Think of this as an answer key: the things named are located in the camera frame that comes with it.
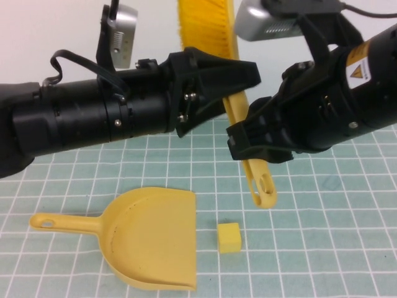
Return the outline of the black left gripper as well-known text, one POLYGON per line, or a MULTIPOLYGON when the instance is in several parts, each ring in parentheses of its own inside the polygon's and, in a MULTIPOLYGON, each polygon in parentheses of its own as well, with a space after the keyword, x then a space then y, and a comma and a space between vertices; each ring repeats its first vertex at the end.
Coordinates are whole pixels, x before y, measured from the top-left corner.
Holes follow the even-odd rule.
POLYGON ((261 82, 257 64, 186 47, 165 61, 136 62, 135 135, 191 130, 226 113, 226 97, 261 82))

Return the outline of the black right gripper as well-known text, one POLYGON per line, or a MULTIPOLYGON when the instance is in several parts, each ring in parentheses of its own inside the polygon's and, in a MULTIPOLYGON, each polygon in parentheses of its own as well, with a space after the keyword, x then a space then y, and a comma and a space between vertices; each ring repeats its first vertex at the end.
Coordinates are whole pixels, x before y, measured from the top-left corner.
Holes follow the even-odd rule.
POLYGON ((282 74, 275 96, 256 99, 244 121, 226 129, 234 160, 286 163, 296 153, 320 153, 332 140, 330 62, 295 63, 282 74))

